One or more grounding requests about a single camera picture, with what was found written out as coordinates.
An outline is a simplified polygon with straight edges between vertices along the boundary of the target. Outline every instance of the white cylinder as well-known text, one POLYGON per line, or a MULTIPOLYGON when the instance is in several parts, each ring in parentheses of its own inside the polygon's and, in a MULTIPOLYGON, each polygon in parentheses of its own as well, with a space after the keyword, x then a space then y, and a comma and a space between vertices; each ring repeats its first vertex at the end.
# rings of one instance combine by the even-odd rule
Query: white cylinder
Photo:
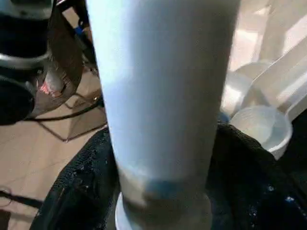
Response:
POLYGON ((238 2, 87 2, 123 203, 135 229, 202 227, 238 2))

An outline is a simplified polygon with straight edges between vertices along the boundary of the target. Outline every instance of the black bag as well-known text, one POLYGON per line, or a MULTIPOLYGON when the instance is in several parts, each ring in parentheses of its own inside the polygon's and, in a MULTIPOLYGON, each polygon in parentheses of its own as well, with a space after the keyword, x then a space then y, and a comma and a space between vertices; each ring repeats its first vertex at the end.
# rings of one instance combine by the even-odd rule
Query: black bag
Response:
MULTIPOLYGON (((219 123, 204 192, 212 230, 306 230, 304 194, 260 144, 219 123)), ((97 132, 61 171, 31 230, 113 230, 119 195, 109 132, 97 132)))

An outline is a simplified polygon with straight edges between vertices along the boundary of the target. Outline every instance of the beige floor tile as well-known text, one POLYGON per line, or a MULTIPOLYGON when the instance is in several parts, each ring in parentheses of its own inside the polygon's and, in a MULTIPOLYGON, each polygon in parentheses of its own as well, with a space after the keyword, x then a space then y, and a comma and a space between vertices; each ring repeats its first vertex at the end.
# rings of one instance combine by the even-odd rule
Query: beige floor tile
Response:
POLYGON ((37 135, 37 132, 22 134, 0 145, 0 184, 27 174, 37 135))
POLYGON ((28 172, 33 173, 63 160, 70 160, 94 133, 88 133, 65 143, 41 128, 40 135, 32 149, 28 172))
MULTIPOLYGON (((0 190, 4 190, 6 192, 10 191, 12 194, 14 195, 19 195, 22 193, 22 189, 24 187, 24 181, 25 181, 25 177, 9 182, 7 184, 1 184, 0 185, 0 190)), ((15 212, 18 213, 18 210, 20 208, 20 204, 12 201, 9 205, 9 200, 5 199, 5 198, 0 198, 0 208, 4 209, 6 211, 10 211, 10 212, 15 212)))
POLYGON ((65 161, 56 163, 42 170, 28 174, 21 195, 44 200, 58 177, 59 172, 66 164, 67 162, 65 161))
POLYGON ((33 122, 18 122, 12 126, 0 126, 0 145, 20 136, 33 134, 38 128, 33 122))

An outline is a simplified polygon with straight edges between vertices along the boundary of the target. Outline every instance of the metal stand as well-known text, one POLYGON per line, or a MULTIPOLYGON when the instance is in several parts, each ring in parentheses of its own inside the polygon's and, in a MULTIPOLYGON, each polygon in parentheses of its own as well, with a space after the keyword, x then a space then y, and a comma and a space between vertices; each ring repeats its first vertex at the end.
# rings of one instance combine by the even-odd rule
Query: metal stand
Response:
MULTIPOLYGON (((78 93, 75 93, 74 96, 77 96, 78 98, 82 99, 82 100, 84 101, 84 103, 86 103, 86 104, 92 104, 92 103, 94 102, 94 101, 91 101, 91 100, 89 100, 89 99, 83 97, 82 95, 80 95, 80 94, 78 94, 78 93)), ((73 110, 73 109, 75 109, 75 108, 80 107, 80 106, 83 105, 83 104, 80 104, 80 105, 77 105, 77 106, 74 106, 74 107, 69 106, 67 103, 65 103, 64 105, 65 105, 68 109, 73 110)), ((47 132, 49 132, 51 135, 53 135, 55 138, 57 138, 58 140, 67 143, 67 142, 69 142, 69 141, 71 141, 71 140, 74 140, 74 139, 76 139, 76 138, 79 138, 79 137, 81 137, 81 136, 83 136, 83 135, 86 135, 86 134, 88 134, 88 133, 90 133, 90 132, 93 132, 93 131, 95 131, 95 130, 97 130, 97 129, 100 129, 100 128, 105 127, 105 126, 107 125, 107 122, 105 122, 105 123, 103 123, 102 125, 99 125, 99 126, 97 126, 97 127, 94 127, 94 128, 89 129, 89 130, 86 130, 86 131, 84 131, 84 132, 82 132, 82 133, 80 133, 80 134, 74 135, 73 137, 70 137, 70 134, 69 134, 67 138, 61 137, 61 135, 59 135, 58 133, 56 133, 55 131, 53 131, 52 129, 50 129, 49 127, 47 127, 46 125, 44 125, 43 122, 37 122, 37 124, 38 124, 39 126, 41 126, 44 130, 46 130, 47 132)))

